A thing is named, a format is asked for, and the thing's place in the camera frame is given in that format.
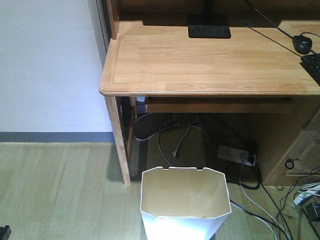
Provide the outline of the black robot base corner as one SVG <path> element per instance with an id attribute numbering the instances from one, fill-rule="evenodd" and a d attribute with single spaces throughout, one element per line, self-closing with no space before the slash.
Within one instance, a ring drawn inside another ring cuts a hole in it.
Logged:
<path id="1" fill-rule="evenodd" d="M 0 240 L 8 240 L 12 230 L 9 225 L 1 226 L 0 227 Z"/>

